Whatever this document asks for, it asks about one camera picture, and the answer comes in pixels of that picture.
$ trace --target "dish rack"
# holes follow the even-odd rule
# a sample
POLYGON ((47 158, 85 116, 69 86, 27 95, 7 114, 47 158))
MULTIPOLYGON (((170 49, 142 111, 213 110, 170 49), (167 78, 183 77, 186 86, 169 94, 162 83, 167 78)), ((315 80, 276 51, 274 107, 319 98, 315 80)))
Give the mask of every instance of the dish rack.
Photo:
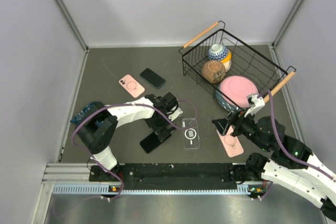
POLYGON ((230 100, 240 110, 244 109, 217 89, 218 83, 210 83, 201 74, 203 65, 209 61, 209 48, 216 43, 224 44, 232 53, 231 68, 227 71, 225 77, 244 76, 248 78, 256 85, 259 94, 262 94, 265 102, 268 101, 268 94, 265 92, 267 89, 270 90, 272 94, 275 94, 295 74, 296 68, 293 66, 290 66, 287 70, 283 69, 275 64, 272 59, 267 58, 238 37, 226 31, 223 21, 212 24, 179 49, 182 55, 183 75, 189 75, 193 78, 196 84, 203 87, 213 98, 216 95, 216 91, 220 92, 223 97, 230 100), (223 28, 212 32, 194 45, 197 40, 204 37, 219 24, 223 24, 223 28))

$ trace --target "white wall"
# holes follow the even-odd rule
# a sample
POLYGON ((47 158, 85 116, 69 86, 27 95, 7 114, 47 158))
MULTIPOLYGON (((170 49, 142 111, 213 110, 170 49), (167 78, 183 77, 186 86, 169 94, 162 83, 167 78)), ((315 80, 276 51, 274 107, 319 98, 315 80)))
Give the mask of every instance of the white wall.
POLYGON ((83 50, 54 0, 0 0, 0 222, 28 223, 83 50))
POLYGON ((89 46, 181 45, 218 20, 272 42, 295 0, 64 0, 89 46))
POLYGON ((305 0, 278 51, 297 70, 289 89, 308 145, 336 172, 336 5, 305 0))

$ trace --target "phone case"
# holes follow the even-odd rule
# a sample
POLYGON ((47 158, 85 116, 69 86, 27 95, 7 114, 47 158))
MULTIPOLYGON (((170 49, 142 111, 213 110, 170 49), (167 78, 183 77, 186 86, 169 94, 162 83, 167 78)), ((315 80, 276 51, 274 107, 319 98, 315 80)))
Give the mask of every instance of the phone case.
POLYGON ((131 94, 134 98, 137 98, 143 92, 145 92, 145 88, 140 85, 133 77, 129 74, 124 76, 119 80, 119 84, 126 89, 127 92, 131 94))
POLYGON ((229 157, 235 157, 242 153, 244 153, 244 149, 242 145, 240 144, 240 141, 238 137, 231 136, 230 134, 233 132, 232 126, 228 129, 225 136, 222 136, 219 131, 217 131, 217 134, 224 146, 224 149, 226 150, 226 153, 229 157))

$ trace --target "black smartphone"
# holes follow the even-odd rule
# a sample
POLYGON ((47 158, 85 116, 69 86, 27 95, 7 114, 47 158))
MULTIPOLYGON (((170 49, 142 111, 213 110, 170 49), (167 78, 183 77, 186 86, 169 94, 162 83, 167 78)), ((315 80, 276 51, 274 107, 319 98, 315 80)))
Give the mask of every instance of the black smartphone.
POLYGON ((149 68, 143 70, 140 76, 156 89, 159 89, 166 82, 165 79, 163 79, 161 76, 159 76, 157 73, 153 72, 149 68))

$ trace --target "basket handle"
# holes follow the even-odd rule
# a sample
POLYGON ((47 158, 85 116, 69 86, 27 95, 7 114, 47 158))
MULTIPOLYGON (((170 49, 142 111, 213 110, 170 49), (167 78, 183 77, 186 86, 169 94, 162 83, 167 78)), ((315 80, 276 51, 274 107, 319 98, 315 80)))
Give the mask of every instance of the basket handle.
POLYGON ((194 37, 193 39, 189 40, 186 44, 183 45, 183 48, 186 48, 188 46, 190 46, 190 44, 192 44, 193 42, 195 42, 196 40, 198 40, 199 38, 201 38, 203 35, 205 35, 208 31, 210 31, 211 29, 213 29, 214 27, 216 27, 218 25, 218 22, 213 23, 211 26, 209 26, 208 28, 206 28, 203 32, 201 32, 199 35, 197 35, 196 37, 194 37))
MULTIPOLYGON (((271 94, 272 96, 275 95, 293 76, 294 76, 295 72, 291 72, 289 73, 282 81, 279 82, 278 85, 276 85, 272 91, 271 94)), ((269 95, 265 96, 264 98, 264 102, 267 103, 269 101, 269 95)))

